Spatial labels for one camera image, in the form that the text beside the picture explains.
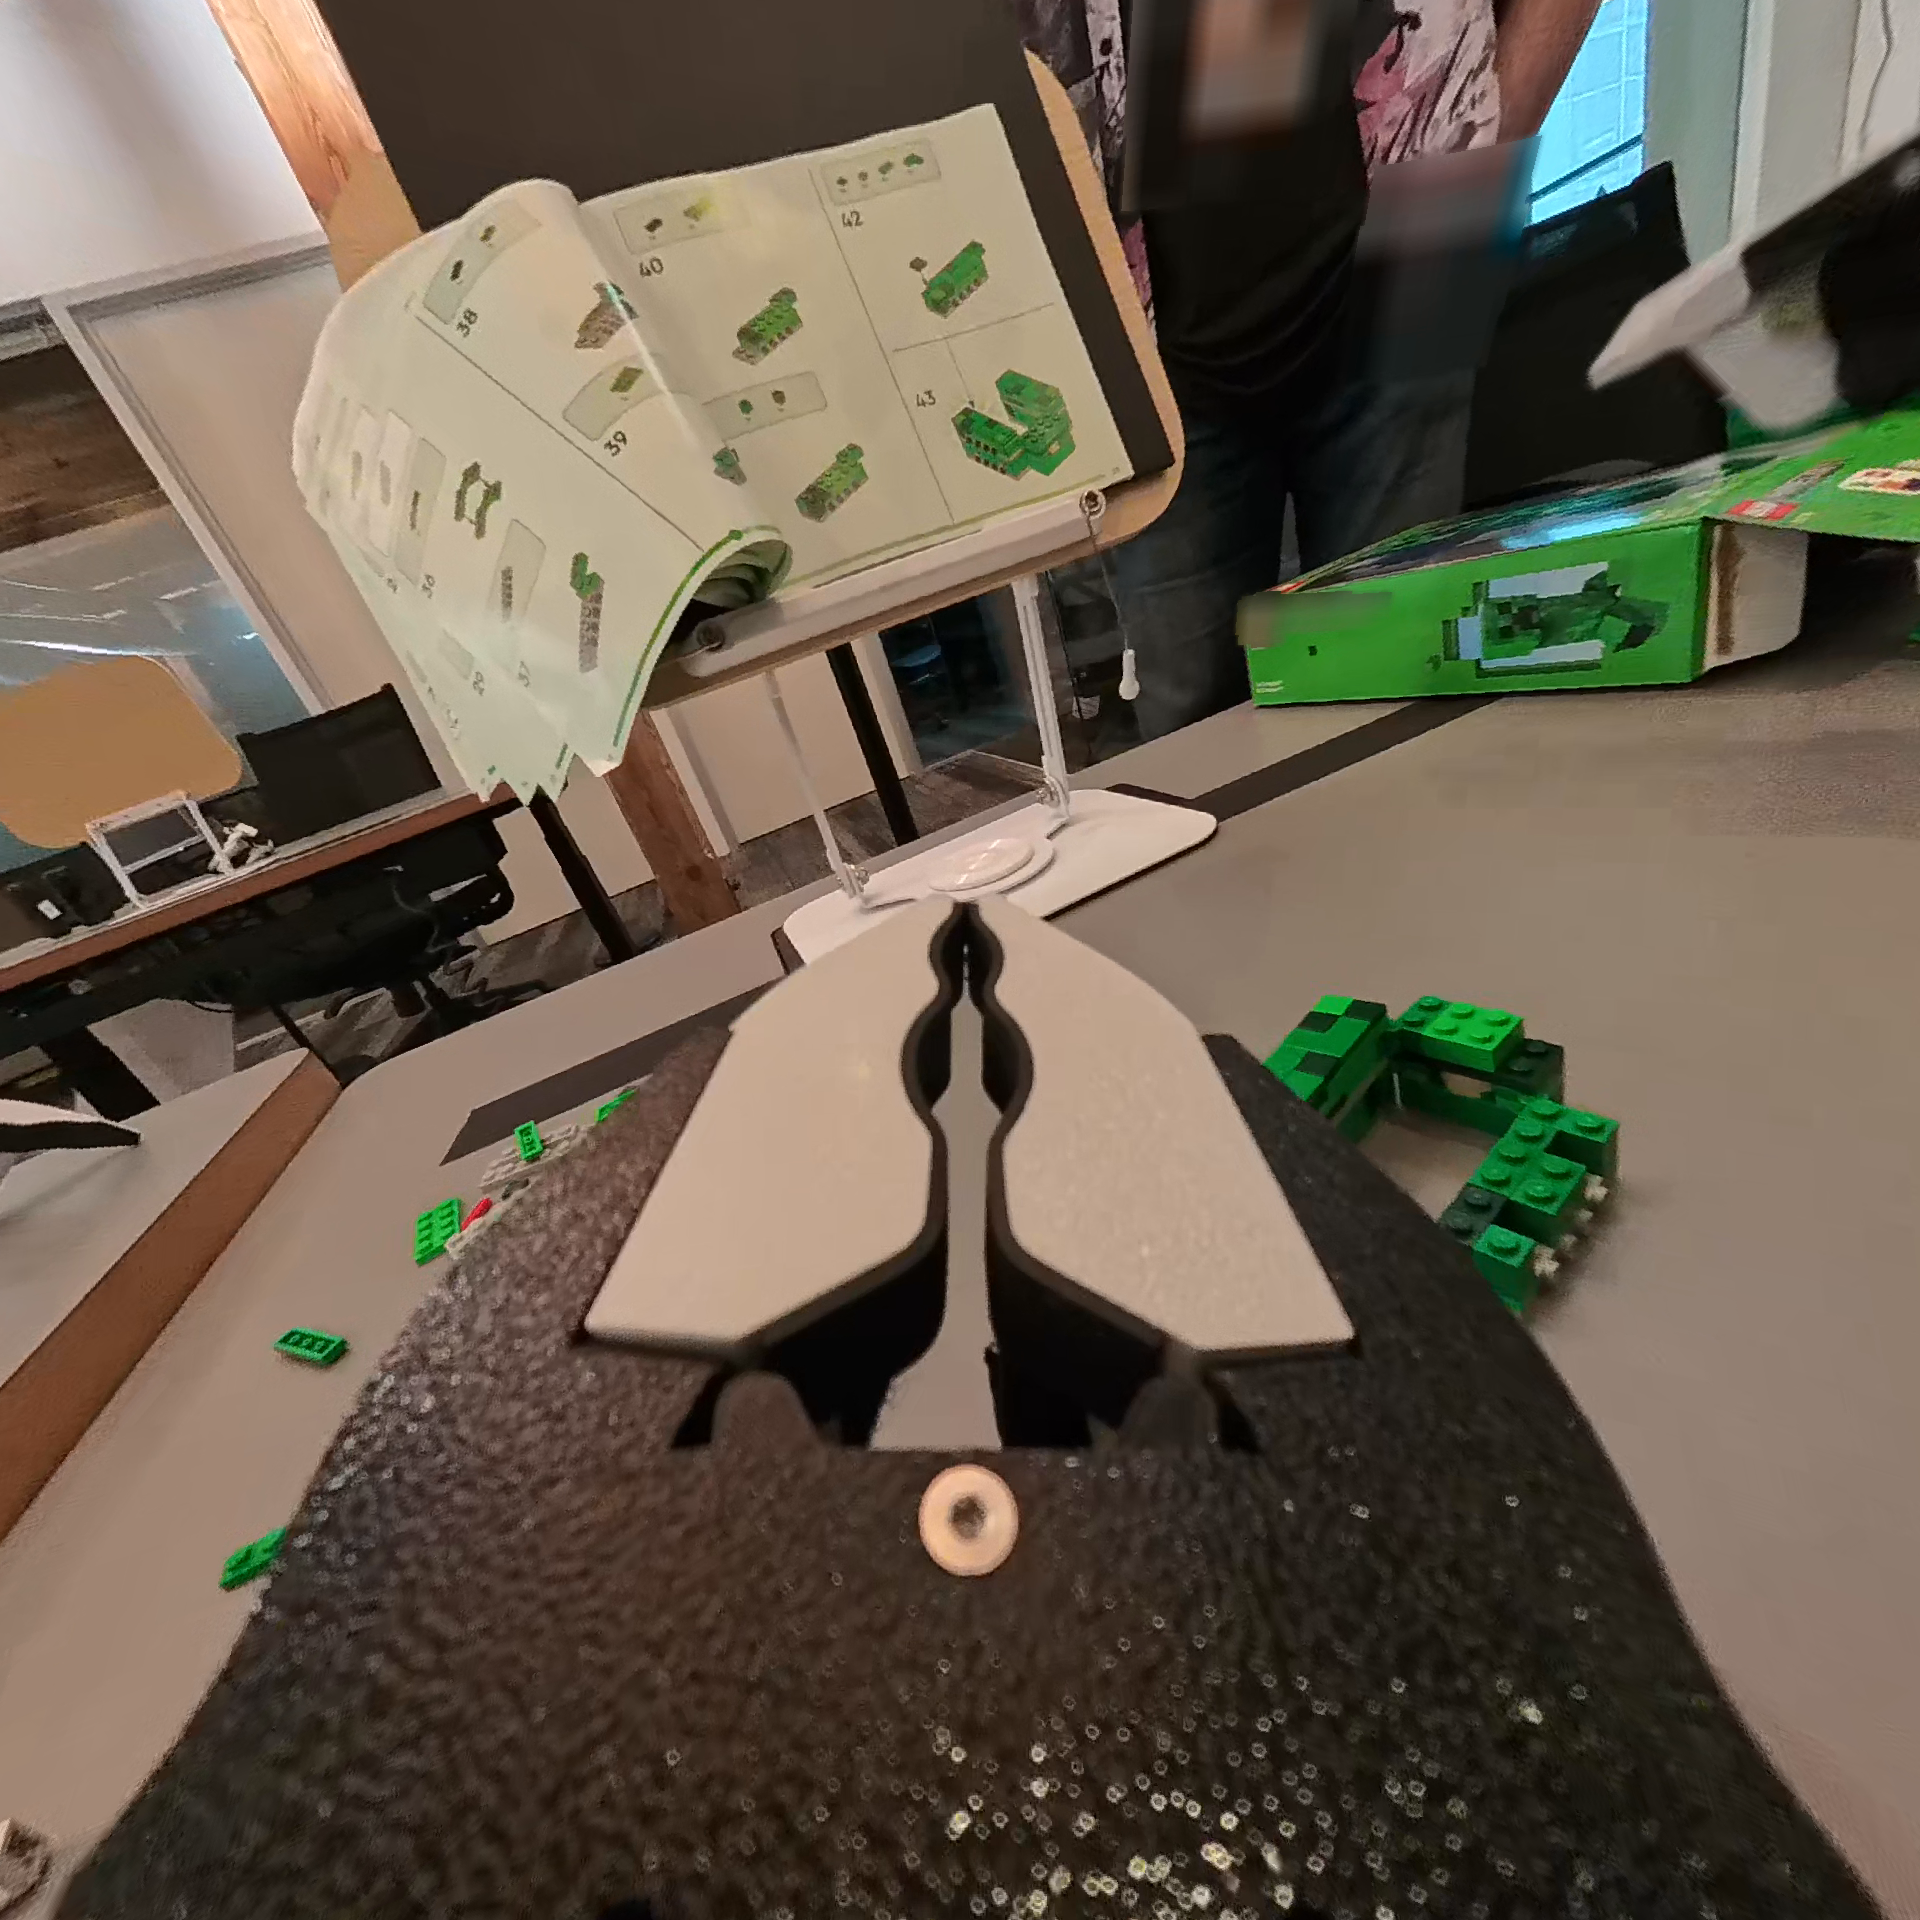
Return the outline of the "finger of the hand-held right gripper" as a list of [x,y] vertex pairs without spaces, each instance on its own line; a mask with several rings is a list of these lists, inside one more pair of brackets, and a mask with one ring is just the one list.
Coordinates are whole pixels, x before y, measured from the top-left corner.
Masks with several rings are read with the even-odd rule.
[[1918,228],[1918,146],[1884,146],[1777,224],[1670,278],[1623,317],[1587,381],[1611,388],[1683,356],[1767,431],[1888,411],[1836,406],[1836,351],[1820,325],[1812,271],[1792,255],[1799,239],[1822,245],[1858,224]]

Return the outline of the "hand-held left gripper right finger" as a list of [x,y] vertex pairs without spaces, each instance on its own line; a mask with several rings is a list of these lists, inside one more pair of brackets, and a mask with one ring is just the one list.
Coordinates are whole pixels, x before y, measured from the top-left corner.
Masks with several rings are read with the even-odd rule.
[[1100,951],[973,905],[1000,1439],[1073,1453],[1160,1383],[1354,1349],[1354,1323],[1203,1030]]

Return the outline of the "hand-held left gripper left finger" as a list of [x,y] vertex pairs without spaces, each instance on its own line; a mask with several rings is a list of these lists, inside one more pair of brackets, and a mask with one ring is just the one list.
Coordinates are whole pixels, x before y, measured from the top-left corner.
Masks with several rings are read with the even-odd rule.
[[952,1022],[970,918],[917,901],[731,1024],[581,1334],[717,1378],[768,1371],[875,1439],[947,1310]]

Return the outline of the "green brick u-shaped model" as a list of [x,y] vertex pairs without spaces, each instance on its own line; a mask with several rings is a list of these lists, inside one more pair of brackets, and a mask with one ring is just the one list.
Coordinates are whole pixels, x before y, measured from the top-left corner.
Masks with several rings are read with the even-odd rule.
[[1265,1058],[1347,1139],[1441,1121],[1483,1142],[1441,1227],[1508,1313],[1529,1313],[1619,1184],[1619,1121],[1566,1102],[1563,1047],[1487,1004],[1324,995]]

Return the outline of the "grey desk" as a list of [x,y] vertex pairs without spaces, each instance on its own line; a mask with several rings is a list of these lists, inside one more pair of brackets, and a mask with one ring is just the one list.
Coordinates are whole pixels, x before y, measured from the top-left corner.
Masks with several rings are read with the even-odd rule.
[[[1239,710],[1096,783],[1218,833],[1065,918],[1255,1052],[1324,992],[1449,990],[1561,1041],[1623,1191],[1535,1327],[1767,1749],[1918,1911],[1918,649],[1906,590],[1683,694]],[[124,1810],[442,1275],[417,1209],[777,977],[783,901],[377,1067],[5,1541],[5,1815]],[[337,1368],[273,1355],[310,1327]]]

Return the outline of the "background office desk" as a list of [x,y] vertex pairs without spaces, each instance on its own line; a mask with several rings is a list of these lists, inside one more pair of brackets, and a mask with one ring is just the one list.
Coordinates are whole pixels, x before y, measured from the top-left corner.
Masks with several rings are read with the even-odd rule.
[[109,1067],[106,1044],[77,1044],[82,1033],[153,998],[184,998],[170,984],[181,959],[207,958],[214,940],[371,879],[378,870],[397,867],[432,887],[446,887],[487,867],[504,870],[506,843],[495,821],[517,806],[511,790],[495,799],[462,798],[397,806],[300,843],[207,892],[64,935],[43,955],[8,958],[5,1055],[37,1044],[59,1067],[77,1065],[82,1092],[109,1088],[112,1117],[145,1115],[157,1098],[131,1067]]

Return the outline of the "wood edged adjacent desk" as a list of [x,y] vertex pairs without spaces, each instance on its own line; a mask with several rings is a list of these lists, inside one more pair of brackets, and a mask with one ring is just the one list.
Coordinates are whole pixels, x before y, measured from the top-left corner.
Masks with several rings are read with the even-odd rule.
[[5,1536],[207,1283],[341,1098],[280,1055],[131,1121],[68,1117],[5,1174]]

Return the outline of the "scattered loose toy bricks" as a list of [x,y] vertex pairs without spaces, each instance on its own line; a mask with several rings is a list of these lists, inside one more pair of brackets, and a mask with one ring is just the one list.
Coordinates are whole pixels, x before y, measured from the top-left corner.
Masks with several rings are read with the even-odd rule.
[[599,1105],[562,1121],[526,1121],[494,1154],[477,1180],[477,1195],[446,1195],[415,1218],[413,1262],[429,1267],[437,1262],[462,1262],[517,1201],[546,1165],[557,1165],[591,1126],[601,1126],[623,1106],[643,1082],[626,1083]]

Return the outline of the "green toy brick box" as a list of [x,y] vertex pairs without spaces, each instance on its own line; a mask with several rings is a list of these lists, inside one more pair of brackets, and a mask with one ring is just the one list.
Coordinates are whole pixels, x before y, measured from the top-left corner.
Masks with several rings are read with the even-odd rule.
[[1918,402],[1380,540],[1239,603],[1265,710],[1693,685],[1785,649],[1817,540],[1918,548]]

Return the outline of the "black computer monitor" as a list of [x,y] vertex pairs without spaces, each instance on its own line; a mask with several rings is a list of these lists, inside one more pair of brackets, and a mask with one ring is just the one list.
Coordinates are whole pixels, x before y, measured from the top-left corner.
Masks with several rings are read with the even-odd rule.
[[442,790],[395,685],[272,732],[240,732],[234,747],[279,847]]

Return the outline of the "brick instruction booklet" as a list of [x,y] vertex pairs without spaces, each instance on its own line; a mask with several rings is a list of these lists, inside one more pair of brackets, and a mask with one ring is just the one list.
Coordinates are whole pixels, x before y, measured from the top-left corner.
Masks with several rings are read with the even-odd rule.
[[611,770],[677,631],[1132,478],[985,105],[489,194],[333,306],[291,468],[475,795]]

